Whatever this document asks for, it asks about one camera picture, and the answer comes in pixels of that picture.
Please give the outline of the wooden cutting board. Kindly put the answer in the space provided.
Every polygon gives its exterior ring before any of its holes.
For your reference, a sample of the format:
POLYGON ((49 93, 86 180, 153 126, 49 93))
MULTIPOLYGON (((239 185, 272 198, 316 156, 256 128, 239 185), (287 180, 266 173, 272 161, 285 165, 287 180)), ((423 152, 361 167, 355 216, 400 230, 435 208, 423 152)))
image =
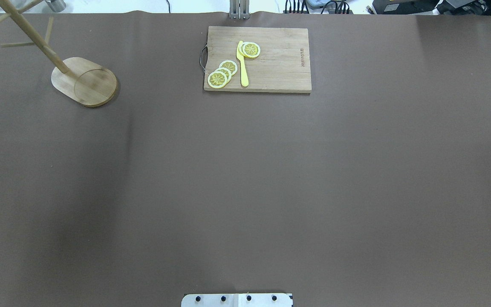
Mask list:
POLYGON ((207 76, 222 61, 237 63, 237 73, 220 89, 243 93, 312 92, 308 29, 210 26, 207 31, 207 62, 203 88, 213 91, 207 76), (261 47, 257 58, 244 58, 249 86, 240 85, 240 63, 236 58, 239 41, 253 41, 261 47))

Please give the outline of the yellow toy knife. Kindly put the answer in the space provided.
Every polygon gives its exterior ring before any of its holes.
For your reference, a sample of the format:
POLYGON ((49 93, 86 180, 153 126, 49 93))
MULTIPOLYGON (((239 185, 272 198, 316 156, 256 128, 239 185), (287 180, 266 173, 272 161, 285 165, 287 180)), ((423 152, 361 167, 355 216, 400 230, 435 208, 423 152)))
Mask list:
POLYGON ((243 41, 239 41, 236 49, 236 58, 240 63, 240 85, 243 87, 249 86, 249 78, 246 69, 246 63, 244 60, 244 55, 241 53, 241 46, 243 45, 243 41))

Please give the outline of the lemon slice middle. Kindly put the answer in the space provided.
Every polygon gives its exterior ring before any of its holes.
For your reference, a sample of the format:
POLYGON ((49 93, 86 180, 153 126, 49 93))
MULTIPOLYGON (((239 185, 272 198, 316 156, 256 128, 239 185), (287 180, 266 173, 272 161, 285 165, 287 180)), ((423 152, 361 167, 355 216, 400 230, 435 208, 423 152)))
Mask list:
POLYGON ((232 78, 232 71, 226 67, 219 67, 217 70, 215 70, 215 72, 221 72, 222 74, 224 74, 225 76, 225 79, 228 81, 230 81, 230 79, 232 78))

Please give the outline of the lemon slice by knife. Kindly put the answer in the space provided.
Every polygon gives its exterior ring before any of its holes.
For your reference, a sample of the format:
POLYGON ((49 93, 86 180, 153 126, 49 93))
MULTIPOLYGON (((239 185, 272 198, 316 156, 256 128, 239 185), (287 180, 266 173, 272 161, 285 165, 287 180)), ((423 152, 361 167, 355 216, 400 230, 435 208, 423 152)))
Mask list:
POLYGON ((257 58, 261 53, 261 47, 253 41, 242 41, 238 52, 245 58, 257 58))

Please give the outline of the lemon slice front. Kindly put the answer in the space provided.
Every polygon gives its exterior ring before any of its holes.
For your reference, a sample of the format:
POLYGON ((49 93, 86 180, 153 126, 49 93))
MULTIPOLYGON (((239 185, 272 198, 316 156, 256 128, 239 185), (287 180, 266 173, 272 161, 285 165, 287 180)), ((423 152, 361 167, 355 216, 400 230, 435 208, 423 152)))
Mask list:
POLYGON ((221 72, 211 72, 207 76, 207 84, 212 89, 221 89, 227 84, 224 74, 221 72))

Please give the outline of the lemon slice back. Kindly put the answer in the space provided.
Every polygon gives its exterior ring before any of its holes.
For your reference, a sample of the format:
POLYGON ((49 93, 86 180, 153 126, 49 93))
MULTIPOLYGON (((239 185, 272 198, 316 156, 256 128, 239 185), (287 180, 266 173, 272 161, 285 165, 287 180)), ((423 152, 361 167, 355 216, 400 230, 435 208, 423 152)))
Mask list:
POLYGON ((220 63, 219 68, 226 68, 226 69, 230 70, 231 75, 234 76, 237 73, 238 65, 236 62, 234 62, 232 60, 225 60, 225 61, 222 61, 220 63))

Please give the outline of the aluminium frame post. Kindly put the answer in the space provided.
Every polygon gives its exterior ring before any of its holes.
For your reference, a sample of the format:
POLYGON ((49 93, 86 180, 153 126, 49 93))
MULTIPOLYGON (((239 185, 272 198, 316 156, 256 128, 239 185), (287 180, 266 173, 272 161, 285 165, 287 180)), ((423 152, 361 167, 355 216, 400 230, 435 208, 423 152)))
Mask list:
POLYGON ((247 20, 250 18, 249 0, 230 0, 229 18, 232 20, 247 20))

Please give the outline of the wooden cup storage rack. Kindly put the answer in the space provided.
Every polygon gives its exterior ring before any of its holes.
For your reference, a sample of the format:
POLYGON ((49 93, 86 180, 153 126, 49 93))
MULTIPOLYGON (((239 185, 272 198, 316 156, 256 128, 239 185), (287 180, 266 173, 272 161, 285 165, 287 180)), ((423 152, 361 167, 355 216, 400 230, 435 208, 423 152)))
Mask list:
POLYGON ((80 105, 99 107, 111 101, 118 89, 118 79, 111 70, 85 58, 74 57, 62 60, 50 46, 53 14, 49 16, 44 36, 41 36, 26 20, 23 14, 40 3, 41 0, 31 0, 18 9, 11 1, 0 0, 0 7, 4 11, 0 16, 0 24, 4 20, 12 19, 30 39, 21 43, 2 43, 0 46, 36 46, 55 66, 51 73, 53 87, 80 105))

